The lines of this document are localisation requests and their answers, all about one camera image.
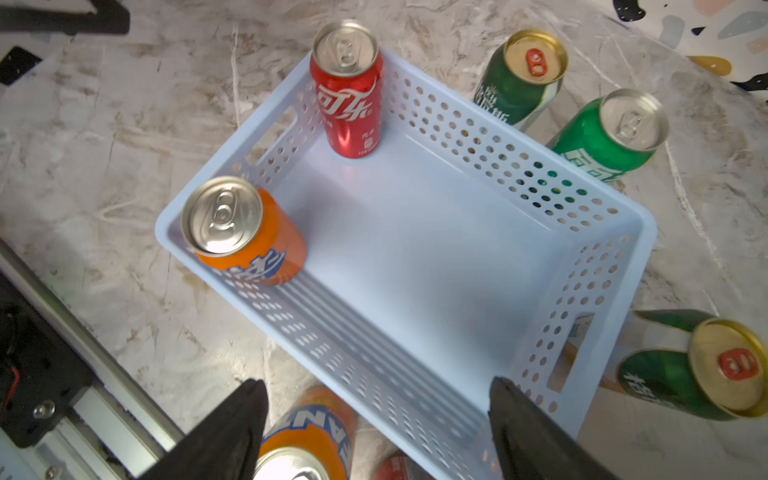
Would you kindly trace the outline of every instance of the plastic basket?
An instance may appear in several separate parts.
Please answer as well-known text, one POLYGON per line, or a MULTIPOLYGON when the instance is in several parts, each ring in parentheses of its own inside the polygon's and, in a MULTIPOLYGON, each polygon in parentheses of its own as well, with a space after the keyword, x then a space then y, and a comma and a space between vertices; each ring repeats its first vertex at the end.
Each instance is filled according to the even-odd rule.
POLYGON ((326 140, 309 56, 157 220, 160 243, 436 478, 500 478, 494 376, 576 436, 657 234, 643 207, 384 52, 382 143, 351 161, 326 140), (286 111, 296 120, 258 160, 286 111), (187 249, 204 181, 265 187, 309 248, 283 286, 240 283, 187 249), (594 320, 560 392, 574 319, 594 320))

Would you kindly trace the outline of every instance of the sprite can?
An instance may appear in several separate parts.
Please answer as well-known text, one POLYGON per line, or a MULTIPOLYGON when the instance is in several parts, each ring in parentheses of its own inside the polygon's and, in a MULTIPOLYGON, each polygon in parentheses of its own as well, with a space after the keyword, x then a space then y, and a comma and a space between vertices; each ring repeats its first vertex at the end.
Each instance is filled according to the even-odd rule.
POLYGON ((669 130, 656 98, 621 88, 586 104, 547 147, 593 177, 611 182, 653 157, 669 130))
POLYGON ((523 30, 497 48, 475 92, 475 103, 525 131, 560 91, 568 53, 555 36, 523 30))
MULTIPOLYGON (((576 319, 566 349, 581 345, 592 318, 576 319)), ((766 376, 768 349, 744 325, 699 310, 645 310, 627 315, 600 385, 731 420, 768 412, 766 376)))

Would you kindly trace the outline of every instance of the screw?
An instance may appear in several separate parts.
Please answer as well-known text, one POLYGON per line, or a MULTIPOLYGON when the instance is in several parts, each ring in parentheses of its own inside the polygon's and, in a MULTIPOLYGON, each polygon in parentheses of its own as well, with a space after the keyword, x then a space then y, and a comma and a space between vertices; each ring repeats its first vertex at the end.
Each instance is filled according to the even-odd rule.
POLYGON ((45 400, 43 403, 36 406, 32 410, 32 417, 35 420, 50 419, 51 415, 53 415, 55 411, 56 411, 56 404, 53 403, 51 400, 45 400))
POLYGON ((58 477, 60 473, 61 469, 59 467, 48 467, 48 469, 45 471, 45 478, 46 480, 53 480, 54 478, 58 477))

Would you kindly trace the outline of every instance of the soda can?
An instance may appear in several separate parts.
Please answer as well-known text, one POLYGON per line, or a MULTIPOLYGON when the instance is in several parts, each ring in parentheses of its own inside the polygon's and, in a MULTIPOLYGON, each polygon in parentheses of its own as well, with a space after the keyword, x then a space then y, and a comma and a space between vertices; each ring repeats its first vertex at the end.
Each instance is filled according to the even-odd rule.
MULTIPOLYGON (((593 316, 574 322, 581 346, 593 316)), ((733 320, 699 310, 630 311, 601 386, 710 420, 768 413, 768 349, 733 320)))
POLYGON ((372 480, 435 480, 405 453, 397 452, 386 459, 372 480))
POLYGON ((229 281, 280 285, 306 260, 296 225, 269 192, 239 177, 200 185, 181 212, 181 232, 200 261, 229 281))
POLYGON ((384 59, 373 34, 351 20, 331 22, 315 37, 310 71, 333 150, 371 154, 381 140, 384 59))
POLYGON ((475 103, 525 131, 560 91, 568 52, 546 31, 514 34, 491 56, 475 103))
POLYGON ((255 480, 349 480, 357 414, 326 387, 308 390, 264 436, 255 480))
POLYGON ((611 182, 650 160, 669 130, 656 98, 622 88, 586 104, 547 147, 591 176, 611 182))

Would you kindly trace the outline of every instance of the table surface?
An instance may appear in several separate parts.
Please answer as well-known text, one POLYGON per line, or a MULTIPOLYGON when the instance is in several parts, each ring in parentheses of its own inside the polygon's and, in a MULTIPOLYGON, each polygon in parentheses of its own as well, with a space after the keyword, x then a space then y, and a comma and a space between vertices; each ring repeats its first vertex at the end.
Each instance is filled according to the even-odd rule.
MULTIPOLYGON (((493 49, 538 27, 570 62, 532 137, 619 87, 670 116, 667 145, 615 184, 659 225, 634 306, 708 310, 768 339, 768 108, 581 2, 126 0, 128 36, 78 35, 2 92, 0 236, 182 429, 248 377, 265 379, 274 422, 314 378, 170 258, 157 215, 329 18, 356 16, 467 98, 493 49)), ((764 478, 767 427, 600 389, 579 442, 627 480, 764 478)), ((394 449, 364 424, 353 478, 394 449)))

